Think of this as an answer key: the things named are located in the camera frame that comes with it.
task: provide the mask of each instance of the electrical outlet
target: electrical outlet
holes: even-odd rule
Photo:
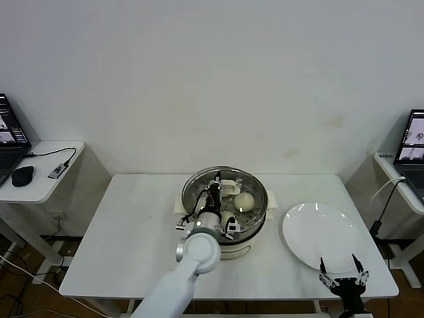
[[[54,220],[66,219],[66,214],[63,211],[50,211]]]

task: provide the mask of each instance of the white cable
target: white cable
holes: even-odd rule
[[[371,197],[371,200],[370,200],[370,206],[371,206],[371,204],[372,204],[372,200],[374,200],[374,198],[380,193],[380,191],[382,191],[390,182],[393,182],[393,181],[396,181],[396,180],[404,180],[404,179],[406,179],[405,177],[397,177],[397,178],[394,178],[394,179],[391,179],[391,180],[389,180],[389,181],[387,181],[377,192],[376,192],[376,194],[374,194],[372,197]]]
[[[9,316],[9,317],[0,317],[0,318],[19,318],[19,317],[26,317],[34,315],[35,313],[41,313],[42,311],[50,311],[51,313],[55,313],[57,315],[61,315],[67,318],[79,318],[78,316],[71,316],[71,315],[65,315],[64,313],[60,313],[59,311],[53,310],[53,309],[40,309],[37,311],[33,311],[32,313],[25,313],[24,315],[18,315],[18,316]]]
[[[26,270],[24,270],[23,268],[20,268],[19,266],[17,266],[17,265],[15,265],[15,264],[13,264],[12,262],[9,262],[6,258],[2,257],[1,255],[0,255],[0,258],[1,258],[2,260],[4,260],[5,262],[9,263],[10,265],[12,265],[13,267],[17,268],[18,270],[22,270],[24,273],[27,273],[29,276],[31,276],[31,277],[32,277],[32,278],[34,278],[35,280],[38,280],[39,282],[42,282],[43,284],[46,284],[48,287],[52,288],[54,291],[56,291],[56,292],[60,295],[60,292],[59,292],[56,288],[54,288],[53,286],[51,286],[49,283],[45,282],[44,280],[39,280],[37,277],[35,277],[34,275],[32,275],[30,272],[27,272],[27,271],[26,271]],[[77,303],[79,303],[81,306],[83,306],[83,307],[85,307],[85,308],[87,308],[87,309],[91,310],[92,312],[94,312],[94,313],[96,313],[96,314],[98,314],[98,315],[100,315],[100,316],[102,316],[102,317],[112,318],[112,317],[110,317],[110,316],[106,316],[106,315],[104,315],[104,314],[102,314],[102,313],[98,312],[97,310],[95,310],[95,309],[93,309],[93,308],[88,307],[87,305],[83,304],[83,303],[82,303],[82,302],[80,302],[79,300],[76,300],[75,298],[70,297],[70,299],[72,299],[73,301],[76,301],[76,302],[77,302]]]

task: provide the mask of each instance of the wall stain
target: wall stain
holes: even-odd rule
[[[300,150],[297,148],[290,148],[289,150],[286,151],[286,153],[284,154],[284,157],[286,157],[287,159],[293,159],[294,157],[297,156],[297,154],[299,154]]]
[[[345,116],[337,115],[337,116],[331,117],[328,121],[326,121],[325,125],[331,128],[340,129],[343,127],[344,122],[345,122]]]

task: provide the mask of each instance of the white plate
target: white plate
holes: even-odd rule
[[[318,270],[322,257],[329,273],[352,270],[352,254],[359,260],[364,254],[364,241],[355,224],[323,203],[302,203],[291,208],[283,220],[283,234],[301,261]]]

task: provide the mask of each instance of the laptop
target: laptop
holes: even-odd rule
[[[394,166],[424,203],[424,109],[412,109]]]
[[[0,93],[0,186],[31,149],[6,95]]]

